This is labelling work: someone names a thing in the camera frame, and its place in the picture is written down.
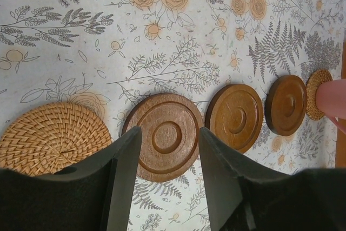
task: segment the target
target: woven trivet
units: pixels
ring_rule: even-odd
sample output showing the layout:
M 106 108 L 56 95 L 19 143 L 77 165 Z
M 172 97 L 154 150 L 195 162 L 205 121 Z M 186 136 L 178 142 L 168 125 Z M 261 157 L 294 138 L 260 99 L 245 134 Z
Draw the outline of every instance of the woven trivet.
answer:
M 55 173 L 111 143 L 102 120 L 80 105 L 53 103 L 12 123 L 0 140 L 0 167 L 31 176 Z
M 309 78 L 307 84 L 308 105 L 307 114 L 312 120 L 320 120 L 324 117 L 324 113 L 316 106 L 316 93 L 318 87 L 327 81 L 332 81 L 331 74 L 326 69 L 316 70 Z

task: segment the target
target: tablecloth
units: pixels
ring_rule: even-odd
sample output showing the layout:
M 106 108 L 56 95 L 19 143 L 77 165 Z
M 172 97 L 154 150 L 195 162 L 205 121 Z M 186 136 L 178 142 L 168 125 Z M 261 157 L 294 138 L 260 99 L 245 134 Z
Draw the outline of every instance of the tablecloth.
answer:
M 1 131 L 51 102 L 95 111 L 117 139 L 129 111 L 155 93 L 202 115 L 230 83 L 262 102 L 282 75 L 340 77 L 344 0 L 0 0 Z M 333 167 L 336 128 L 306 116 L 289 137 L 261 134 L 246 152 L 293 174 Z M 137 178 L 128 230 L 210 230 L 199 159 L 172 181 Z

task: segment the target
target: small woven coaster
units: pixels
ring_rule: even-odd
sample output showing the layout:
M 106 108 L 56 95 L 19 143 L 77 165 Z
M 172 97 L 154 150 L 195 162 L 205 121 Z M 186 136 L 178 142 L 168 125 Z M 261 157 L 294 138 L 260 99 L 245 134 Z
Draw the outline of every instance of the small woven coaster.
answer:
M 31 176 L 55 173 L 111 143 L 102 120 L 80 105 L 53 103 L 13 122 L 0 139 L 0 167 Z
M 320 120 L 324 117 L 324 113 L 316 106 L 316 92 L 318 87 L 327 81 L 332 81 L 331 74 L 326 69 L 316 70 L 309 78 L 307 84 L 308 105 L 307 114 L 312 120 Z

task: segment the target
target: brown coaster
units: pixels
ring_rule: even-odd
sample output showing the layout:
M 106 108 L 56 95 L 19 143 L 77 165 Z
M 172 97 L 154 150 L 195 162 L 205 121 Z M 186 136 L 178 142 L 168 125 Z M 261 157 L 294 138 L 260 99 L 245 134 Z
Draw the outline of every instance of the brown coaster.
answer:
M 303 122 L 307 109 L 307 90 L 297 76 L 283 76 L 271 86 L 265 101 L 265 119 L 277 135 L 292 135 Z
M 0 167 L 31 176 L 55 173 L 110 145 L 110 133 L 91 110 L 53 103 L 10 124 L 0 140 Z
M 137 175 L 165 182 L 182 175 L 198 157 L 198 132 L 203 120 L 198 108 L 176 94 L 157 94 L 139 103 L 125 121 L 123 131 L 142 128 Z
M 261 132 L 263 107 L 257 92 L 244 84 L 222 88 L 211 100 L 205 126 L 233 149 L 245 153 Z
M 312 120 L 320 120 L 324 117 L 324 113 L 316 106 L 316 92 L 318 87 L 327 81 L 332 81 L 331 74 L 326 69 L 316 70 L 309 78 L 307 84 L 308 106 L 307 114 Z

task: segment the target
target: pink cup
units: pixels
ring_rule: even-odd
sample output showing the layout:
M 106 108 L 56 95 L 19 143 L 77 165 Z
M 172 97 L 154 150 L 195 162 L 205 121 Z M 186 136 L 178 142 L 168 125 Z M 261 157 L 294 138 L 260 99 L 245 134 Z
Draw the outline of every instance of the pink cup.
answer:
M 316 93 L 317 108 L 346 134 L 346 127 L 336 117 L 346 119 L 346 79 L 322 83 Z

